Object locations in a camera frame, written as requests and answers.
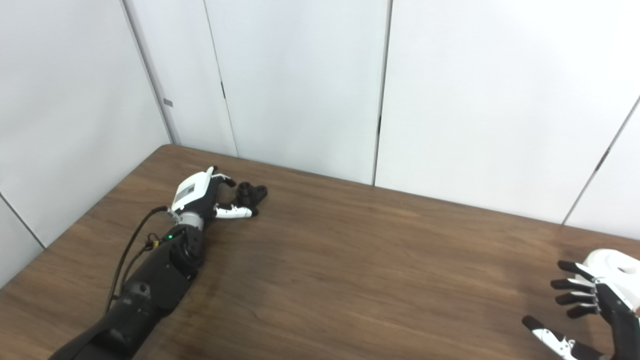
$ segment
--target white robotic hand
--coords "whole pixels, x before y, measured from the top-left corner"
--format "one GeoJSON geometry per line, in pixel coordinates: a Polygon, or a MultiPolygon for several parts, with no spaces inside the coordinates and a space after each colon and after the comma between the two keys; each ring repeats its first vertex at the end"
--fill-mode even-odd
{"type": "Polygon", "coordinates": [[[218,188],[226,184],[233,188],[236,182],[225,174],[214,174],[217,167],[209,167],[185,179],[175,192],[169,213],[177,223],[202,229],[214,218],[248,218],[258,215],[256,206],[267,196],[265,186],[240,183],[236,198],[228,203],[218,202],[218,188]]]}
{"type": "MultiPolygon", "coordinates": [[[[578,263],[558,261],[558,267],[577,274],[586,281],[576,279],[553,280],[551,287],[571,292],[556,297],[559,305],[577,304],[567,310],[572,319],[588,314],[600,314],[612,327],[615,354],[611,360],[640,360],[640,322],[632,304],[606,277],[578,263]]],[[[608,357],[564,334],[546,328],[532,316],[522,323],[546,346],[565,360],[606,360],[608,357]]]]}

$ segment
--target black fingertip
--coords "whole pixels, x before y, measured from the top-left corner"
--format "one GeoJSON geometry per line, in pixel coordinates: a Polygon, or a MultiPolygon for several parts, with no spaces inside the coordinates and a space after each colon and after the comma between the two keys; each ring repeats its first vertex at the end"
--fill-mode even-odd
{"type": "Polygon", "coordinates": [[[551,287],[556,290],[567,290],[571,288],[571,283],[567,279],[551,280],[551,287]]]}
{"type": "Polygon", "coordinates": [[[545,328],[545,326],[541,322],[539,322],[536,318],[534,318],[531,315],[527,315],[522,318],[522,325],[526,326],[527,329],[531,331],[545,328]]]}
{"type": "Polygon", "coordinates": [[[569,305],[575,304],[576,302],[575,297],[571,293],[556,296],[556,304],[558,305],[569,305]]]}
{"type": "Polygon", "coordinates": [[[572,272],[574,274],[578,272],[578,267],[571,261],[559,260],[558,267],[564,271],[572,272]]]}
{"type": "Polygon", "coordinates": [[[566,311],[566,315],[571,319],[577,319],[588,314],[597,313],[598,309],[595,306],[576,306],[566,311]]]}

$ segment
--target robotic hand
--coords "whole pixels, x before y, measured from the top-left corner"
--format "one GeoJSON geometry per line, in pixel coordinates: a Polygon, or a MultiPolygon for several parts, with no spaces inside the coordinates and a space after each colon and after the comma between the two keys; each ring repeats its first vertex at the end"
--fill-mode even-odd
{"type": "Polygon", "coordinates": [[[130,360],[158,322],[171,314],[189,290],[204,263],[205,241],[202,229],[215,218],[246,218],[258,215],[256,206],[267,196],[264,186],[241,183],[236,198],[218,202],[218,189],[236,182],[216,167],[183,181],[170,208],[153,209],[134,232],[120,259],[107,300],[104,316],[90,329],[55,352],[50,360],[130,360]],[[114,296],[126,254],[142,226],[154,213],[167,212],[176,224],[162,238],[145,244],[132,260],[145,250],[150,254],[127,278],[120,294],[114,296]]]}
{"type": "MultiPolygon", "coordinates": [[[[558,261],[558,267],[585,279],[561,279],[551,282],[554,289],[571,290],[556,297],[559,305],[577,304],[567,310],[567,316],[576,319],[588,314],[600,314],[612,328],[615,353],[611,360],[639,360],[640,322],[631,303],[613,282],[582,264],[558,261]]],[[[565,360],[608,359],[605,354],[546,328],[531,316],[522,318],[522,323],[542,343],[565,360]]]]}

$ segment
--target black robotic arm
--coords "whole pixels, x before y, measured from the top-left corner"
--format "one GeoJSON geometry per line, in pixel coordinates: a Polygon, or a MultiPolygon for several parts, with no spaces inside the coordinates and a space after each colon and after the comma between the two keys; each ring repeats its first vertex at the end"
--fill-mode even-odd
{"type": "Polygon", "coordinates": [[[145,218],[166,211],[176,224],[158,241],[147,244],[146,250],[153,250],[130,278],[122,279],[122,290],[116,297],[113,289],[122,261],[118,264],[105,315],[50,360],[130,360],[160,320],[175,310],[204,264],[203,228],[215,218],[254,217],[258,213],[255,207],[267,195],[264,186],[241,183],[236,198],[220,204],[220,185],[233,187],[236,183],[224,174],[214,174],[215,170],[210,167],[187,178],[170,208],[156,208],[145,218]]]}

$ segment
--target robotic finger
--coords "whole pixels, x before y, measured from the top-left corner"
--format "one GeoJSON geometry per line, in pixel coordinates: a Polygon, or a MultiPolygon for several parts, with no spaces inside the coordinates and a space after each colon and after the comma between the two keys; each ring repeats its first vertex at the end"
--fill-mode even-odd
{"type": "Polygon", "coordinates": [[[563,333],[546,328],[533,316],[522,318],[525,325],[543,344],[565,360],[606,360],[607,356],[579,341],[568,339],[563,333]]]}

